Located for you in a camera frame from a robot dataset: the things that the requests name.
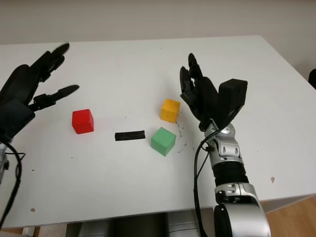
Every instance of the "white wall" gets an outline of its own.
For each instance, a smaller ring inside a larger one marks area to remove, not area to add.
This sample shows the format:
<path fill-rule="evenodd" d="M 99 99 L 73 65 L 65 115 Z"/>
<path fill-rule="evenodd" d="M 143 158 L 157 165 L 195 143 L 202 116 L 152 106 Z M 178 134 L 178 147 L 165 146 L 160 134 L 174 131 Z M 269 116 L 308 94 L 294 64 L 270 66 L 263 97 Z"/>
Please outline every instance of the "white wall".
<path fill-rule="evenodd" d="M 0 0 L 1 44 L 237 35 L 262 35 L 307 78 L 316 1 Z"/>

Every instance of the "wire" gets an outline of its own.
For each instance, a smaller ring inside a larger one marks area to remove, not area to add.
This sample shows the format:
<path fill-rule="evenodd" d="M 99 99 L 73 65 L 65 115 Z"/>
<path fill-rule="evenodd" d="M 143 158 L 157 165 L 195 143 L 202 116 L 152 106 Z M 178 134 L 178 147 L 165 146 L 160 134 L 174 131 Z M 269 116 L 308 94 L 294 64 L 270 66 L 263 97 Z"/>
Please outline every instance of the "wire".
<path fill-rule="evenodd" d="M 201 148 L 203 147 L 204 143 L 206 143 L 211 137 L 215 136 L 220 131 L 221 131 L 221 129 L 218 129 L 218 130 L 212 132 L 211 134 L 209 134 L 207 137 L 205 137 L 201 141 L 201 143 L 197 147 L 196 155 L 195 155 L 195 158 L 194 158 L 194 189 L 193 189 L 193 192 L 194 192 L 194 205 L 195 205 L 195 209 L 196 209 L 198 228 L 199 228 L 199 233 L 200 233 L 201 237 L 207 237 L 207 234 L 206 234 L 206 232 L 205 232 L 205 230 L 203 228 L 202 217 L 201 217 L 201 209 L 200 209 L 199 199 L 198 199 L 198 155 L 199 155 L 199 152 L 200 152 Z"/>
<path fill-rule="evenodd" d="M 203 161 L 203 164 L 202 164 L 201 168 L 198 170 L 197 177 L 198 177 L 199 174 L 201 173 L 201 171 L 202 171 L 202 169 L 203 169 L 203 167 L 204 167 L 204 164 L 205 164 L 205 162 L 206 162 L 206 160 L 207 160 L 207 158 L 208 158 L 208 155 L 209 155 L 209 153 L 206 154 L 206 157 L 205 157 L 205 159 L 204 159 L 204 161 Z"/>
<path fill-rule="evenodd" d="M 20 183 L 21 183 L 22 162 L 21 162 L 21 158 L 19 157 L 19 153 L 16 151 L 16 149 L 13 146 L 11 146 L 10 143 L 5 141 L 5 139 L 2 137 L 2 135 L 0 135 L 0 143 L 5 144 L 13 152 L 13 154 L 15 155 L 16 160 L 17 160 L 17 165 L 16 165 L 16 169 L 15 169 L 16 181 L 15 181 L 15 185 L 14 185 L 14 187 L 12 189 L 11 196 L 9 198 L 9 201 L 8 201 L 6 207 L 5 207 L 5 210 L 3 212 L 3 215 L 2 215 L 2 218 L 1 218 L 1 221 L 0 221 L 0 229 L 1 229 L 6 216 L 8 215 L 8 213 L 9 213 L 9 211 L 10 211 L 12 205 L 13 205 L 15 196 L 16 196 L 16 194 L 18 192 L 18 189 L 19 189 L 19 186 L 20 186 Z"/>
<path fill-rule="evenodd" d="M 6 154 L 6 155 L 14 155 L 14 153 L 12 153 L 12 152 L 6 152 L 5 154 Z M 21 152 L 21 153 L 18 153 L 18 154 L 19 154 L 19 155 L 22 155 L 22 157 L 20 158 L 20 161 L 22 161 L 23 158 L 24 158 L 24 156 L 26 155 L 26 153 Z"/>
<path fill-rule="evenodd" d="M 6 152 L 5 153 L 6 155 L 14 155 L 14 153 L 11 153 L 11 152 Z M 19 155 L 22 155 L 22 157 L 20 158 L 20 161 L 23 160 L 24 156 L 26 155 L 25 152 L 21 152 L 21 153 L 18 153 Z M 15 167 L 15 177 L 17 176 L 17 172 L 18 172 L 18 166 Z"/>

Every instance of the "white table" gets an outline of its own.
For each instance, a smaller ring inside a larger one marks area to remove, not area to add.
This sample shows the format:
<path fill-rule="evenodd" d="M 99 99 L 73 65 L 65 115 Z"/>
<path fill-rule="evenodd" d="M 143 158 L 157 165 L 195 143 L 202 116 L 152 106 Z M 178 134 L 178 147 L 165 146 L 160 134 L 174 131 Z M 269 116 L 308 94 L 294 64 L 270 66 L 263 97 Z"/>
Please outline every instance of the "white table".
<path fill-rule="evenodd" d="M 1 45 L 0 86 L 16 66 L 58 45 Z M 217 88 L 231 78 L 248 81 L 246 104 L 233 124 L 259 199 L 316 193 L 316 91 L 262 37 L 77 42 L 37 94 L 70 84 L 80 89 L 37 112 L 13 141 L 27 155 L 4 226 L 193 208 L 193 159 L 203 134 L 179 96 L 179 70 L 190 52 Z M 177 124 L 159 118 L 165 98 L 181 102 Z M 94 132 L 75 134 L 72 111 L 81 109 L 91 109 Z M 161 126 L 177 135 L 167 157 L 150 147 Z M 115 141 L 115 132 L 134 130 L 145 130 L 146 139 Z M 15 181 L 9 159 L 1 200 Z M 199 180 L 201 206 L 216 204 L 213 190 L 208 163 Z"/>

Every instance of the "red cube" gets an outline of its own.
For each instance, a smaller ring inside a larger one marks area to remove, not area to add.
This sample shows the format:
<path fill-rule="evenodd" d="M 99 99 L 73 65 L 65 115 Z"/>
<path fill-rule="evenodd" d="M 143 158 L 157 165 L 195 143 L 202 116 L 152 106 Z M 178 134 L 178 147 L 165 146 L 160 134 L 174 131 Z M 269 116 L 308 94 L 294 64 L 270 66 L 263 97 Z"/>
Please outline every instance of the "red cube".
<path fill-rule="evenodd" d="M 90 110 L 73 111 L 73 127 L 77 134 L 93 132 L 93 117 Z"/>

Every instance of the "cube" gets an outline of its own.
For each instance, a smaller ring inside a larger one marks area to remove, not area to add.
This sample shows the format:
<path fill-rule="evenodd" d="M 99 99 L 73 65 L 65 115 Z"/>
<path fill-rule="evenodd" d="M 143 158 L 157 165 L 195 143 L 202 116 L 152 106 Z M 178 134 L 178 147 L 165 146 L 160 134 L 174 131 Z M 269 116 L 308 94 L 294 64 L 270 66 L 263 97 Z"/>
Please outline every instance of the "cube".
<path fill-rule="evenodd" d="M 179 115 L 180 102 L 166 99 L 161 108 L 160 118 L 175 123 Z"/>
<path fill-rule="evenodd" d="M 166 156 L 176 142 L 176 135 L 161 127 L 153 136 L 151 146 L 160 154 Z"/>
<path fill-rule="evenodd" d="M 76 134 L 93 132 L 94 123 L 93 123 L 93 117 L 92 117 L 91 111 L 90 110 L 73 111 L 72 124 L 73 124 Z"/>

